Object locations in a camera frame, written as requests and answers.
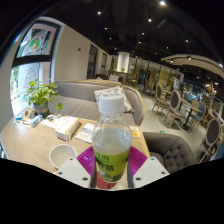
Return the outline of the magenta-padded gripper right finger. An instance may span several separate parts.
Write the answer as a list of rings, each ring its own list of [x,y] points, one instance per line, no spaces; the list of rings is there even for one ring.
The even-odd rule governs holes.
[[[168,175],[169,172],[156,157],[147,157],[138,149],[130,148],[127,165],[129,188],[140,188]]]

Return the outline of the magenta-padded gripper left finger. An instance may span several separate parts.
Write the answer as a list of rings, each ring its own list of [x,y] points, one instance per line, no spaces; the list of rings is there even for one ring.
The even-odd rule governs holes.
[[[93,148],[89,147],[77,157],[66,156],[55,175],[84,188],[95,188],[97,171]]]

